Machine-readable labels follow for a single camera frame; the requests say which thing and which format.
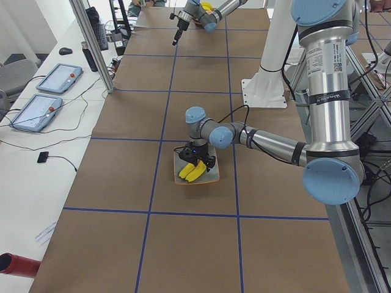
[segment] table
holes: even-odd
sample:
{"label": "table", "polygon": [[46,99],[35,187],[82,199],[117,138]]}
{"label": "table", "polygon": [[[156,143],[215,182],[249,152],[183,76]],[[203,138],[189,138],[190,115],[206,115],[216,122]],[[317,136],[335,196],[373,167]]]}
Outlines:
{"label": "table", "polygon": [[[82,41],[83,37],[79,26],[74,21],[36,73],[36,76],[45,75],[57,63],[79,65],[83,68],[84,72],[76,84],[61,96],[64,99],[64,104],[73,100],[99,78],[98,73],[91,72],[81,51],[80,43]],[[64,46],[71,48],[73,54],[60,56],[58,51]],[[112,58],[117,57],[112,43],[109,43],[109,50],[102,51],[102,54],[108,65]],[[33,94],[38,92],[35,86],[39,81],[40,79],[36,79],[29,83],[15,102],[14,109],[20,109]],[[30,134],[5,126],[0,127],[0,140],[35,149],[57,143],[60,140],[89,136],[103,107],[105,93],[103,83],[98,81],[91,90],[83,95],[88,102],[88,107],[79,128],[74,131]],[[59,128],[74,128],[78,124],[85,106],[86,102],[81,98],[64,106],[43,132]],[[3,119],[1,126],[6,124],[7,120]],[[89,138],[78,139],[43,150],[49,151],[50,156],[64,156],[78,167],[88,142]],[[0,143],[0,174],[2,178],[0,251],[1,253],[10,252],[41,260],[48,242],[39,245],[35,241],[35,236],[57,221],[76,172],[63,159],[49,158],[45,164],[37,164],[39,152],[40,150],[21,150]],[[0,275],[0,292],[28,292],[32,281],[28,278]]]}
{"label": "table", "polygon": [[[258,70],[269,20],[237,10],[213,34],[192,24],[173,47],[170,12],[140,14],[30,292],[348,292],[302,169],[230,145],[217,152],[218,182],[175,184],[185,110],[219,119],[243,103],[241,79]],[[252,109],[248,124],[303,140],[287,103]]]}

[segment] blue joint cap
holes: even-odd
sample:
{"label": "blue joint cap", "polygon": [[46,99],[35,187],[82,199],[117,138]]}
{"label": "blue joint cap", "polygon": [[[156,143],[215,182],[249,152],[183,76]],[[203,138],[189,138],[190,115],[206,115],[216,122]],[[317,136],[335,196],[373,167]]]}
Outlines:
{"label": "blue joint cap", "polygon": [[316,200],[325,204],[343,204],[360,189],[356,172],[347,163],[331,157],[312,160],[305,166],[303,185]]}
{"label": "blue joint cap", "polygon": [[192,124],[201,121],[206,117],[205,110],[201,107],[195,106],[187,109],[186,111],[186,123]]}
{"label": "blue joint cap", "polygon": [[217,28],[217,23],[208,23],[203,27],[207,32],[213,32]]}
{"label": "blue joint cap", "polygon": [[346,40],[346,45],[347,46],[350,46],[350,45],[353,45],[357,39],[359,38],[359,32],[356,32],[354,34],[351,34],[348,39]]}
{"label": "blue joint cap", "polygon": [[346,0],[293,0],[291,15],[299,26],[316,26],[332,18],[345,2]]}
{"label": "blue joint cap", "polygon": [[219,126],[212,130],[209,142],[216,148],[227,148],[233,139],[233,133],[225,126]]}

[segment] chair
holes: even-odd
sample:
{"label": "chair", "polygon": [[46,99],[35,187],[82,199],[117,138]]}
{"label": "chair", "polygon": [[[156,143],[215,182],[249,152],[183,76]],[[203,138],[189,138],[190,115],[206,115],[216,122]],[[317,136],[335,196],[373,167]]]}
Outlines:
{"label": "chair", "polygon": [[0,109],[10,109],[37,70],[37,64],[28,59],[0,63]]}

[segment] barcode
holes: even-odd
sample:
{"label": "barcode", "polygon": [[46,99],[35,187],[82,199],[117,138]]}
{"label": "barcode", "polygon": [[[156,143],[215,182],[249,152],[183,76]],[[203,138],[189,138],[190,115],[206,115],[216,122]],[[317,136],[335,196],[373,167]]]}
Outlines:
{"label": "barcode", "polygon": [[334,63],[334,71],[342,71],[342,63]]}

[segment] tablet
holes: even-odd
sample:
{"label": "tablet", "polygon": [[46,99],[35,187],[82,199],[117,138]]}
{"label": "tablet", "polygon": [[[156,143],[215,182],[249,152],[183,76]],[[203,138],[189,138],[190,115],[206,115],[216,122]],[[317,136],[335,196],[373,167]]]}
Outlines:
{"label": "tablet", "polygon": [[41,131],[55,116],[62,105],[62,98],[36,93],[23,106],[10,126],[24,131]]}
{"label": "tablet", "polygon": [[64,93],[78,80],[82,72],[80,66],[59,63],[35,88],[43,92]]}

